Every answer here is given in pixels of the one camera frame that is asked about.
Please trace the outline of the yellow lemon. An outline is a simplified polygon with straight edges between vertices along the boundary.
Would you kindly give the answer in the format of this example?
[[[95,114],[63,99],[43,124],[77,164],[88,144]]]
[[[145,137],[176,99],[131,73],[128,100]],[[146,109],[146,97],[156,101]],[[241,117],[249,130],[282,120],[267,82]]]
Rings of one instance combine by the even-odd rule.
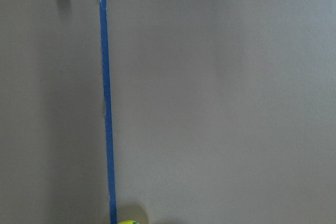
[[[118,224],[140,224],[140,223],[134,220],[126,220],[126,221],[118,222]]]

